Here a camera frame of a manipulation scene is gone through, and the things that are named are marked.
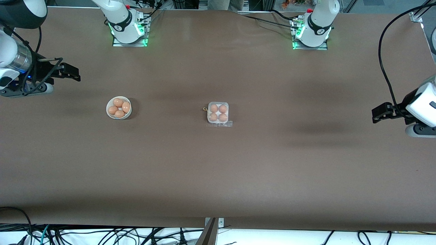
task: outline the blue cable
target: blue cable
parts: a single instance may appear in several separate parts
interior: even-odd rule
[[[47,232],[48,226],[49,226],[49,225],[47,225],[47,226],[44,228],[43,232],[42,232],[42,235],[41,235],[41,242],[40,242],[39,245],[43,245],[43,244],[44,244],[44,236],[45,236],[45,233]]]

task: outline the egg carton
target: egg carton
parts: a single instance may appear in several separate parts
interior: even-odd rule
[[[228,119],[228,103],[210,102],[207,109],[208,122],[214,126],[231,127],[233,121]]]

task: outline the bowl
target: bowl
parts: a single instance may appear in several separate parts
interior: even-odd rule
[[[128,102],[128,103],[130,104],[130,110],[129,110],[129,112],[127,112],[127,113],[124,115],[124,117],[122,117],[122,118],[116,118],[115,115],[111,115],[111,114],[109,114],[109,112],[108,112],[109,107],[111,107],[111,106],[114,105],[114,104],[113,104],[113,100],[116,99],[116,98],[118,98],[118,99],[122,99],[124,102]],[[126,98],[126,97],[124,97],[124,96],[113,97],[111,100],[109,100],[108,104],[106,105],[106,114],[108,114],[108,116],[110,116],[112,119],[116,119],[116,120],[124,120],[124,119],[128,118],[128,117],[130,116],[130,114],[132,114],[132,103],[130,102],[130,100],[129,100],[128,98]]]

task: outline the gray cloth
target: gray cloth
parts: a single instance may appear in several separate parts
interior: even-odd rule
[[[244,0],[208,0],[208,10],[241,11]]]

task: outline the black strap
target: black strap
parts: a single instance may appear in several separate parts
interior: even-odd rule
[[[127,16],[127,18],[124,21],[122,21],[120,23],[112,23],[109,21],[110,26],[116,31],[119,31],[119,32],[124,31],[124,29],[128,25],[130,25],[130,23],[132,22],[132,12],[130,12],[130,11],[128,11],[128,12],[129,12],[129,15]]]
[[[320,27],[319,25],[315,24],[312,21],[312,14],[310,14],[309,17],[307,18],[307,22],[309,24],[309,27],[315,32],[315,35],[317,36],[323,35],[331,27],[331,24],[326,27]]]

